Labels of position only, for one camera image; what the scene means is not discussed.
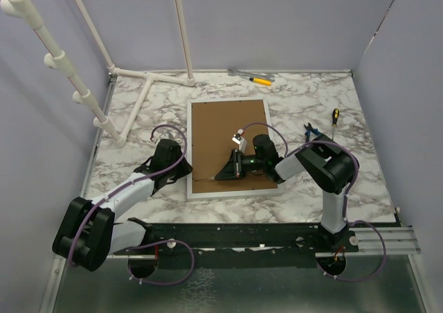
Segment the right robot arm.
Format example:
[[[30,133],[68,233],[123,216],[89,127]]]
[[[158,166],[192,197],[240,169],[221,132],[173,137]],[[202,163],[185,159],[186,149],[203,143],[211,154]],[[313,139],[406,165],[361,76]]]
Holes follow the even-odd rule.
[[[286,157],[278,154],[267,134],[253,138],[254,154],[231,150],[226,165],[215,175],[216,181],[240,180],[248,173],[262,172],[275,184],[307,172],[323,192],[323,214],[318,243],[334,251],[343,243],[349,229],[345,220],[347,194],[358,175],[359,162],[330,137],[320,134]]]

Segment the white picture frame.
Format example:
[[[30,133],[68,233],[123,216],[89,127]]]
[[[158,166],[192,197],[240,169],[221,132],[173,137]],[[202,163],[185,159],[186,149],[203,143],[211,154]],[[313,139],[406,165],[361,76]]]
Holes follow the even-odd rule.
[[[188,102],[188,151],[193,167],[187,178],[187,199],[236,199],[278,196],[283,189],[264,175],[246,175],[241,180],[193,181],[215,175],[237,147],[232,137],[250,123],[271,124],[263,97],[200,99]]]

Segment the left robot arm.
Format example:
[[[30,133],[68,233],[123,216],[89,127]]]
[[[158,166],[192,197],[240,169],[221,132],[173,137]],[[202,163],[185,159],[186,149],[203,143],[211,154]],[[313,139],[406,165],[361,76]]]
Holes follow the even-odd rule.
[[[153,244],[147,225],[137,219],[117,219],[191,172],[181,146],[162,138],[154,155],[114,189],[93,199],[76,197],[69,203],[52,244],[53,253],[89,271],[97,270],[110,253],[126,248],[147,253]]]

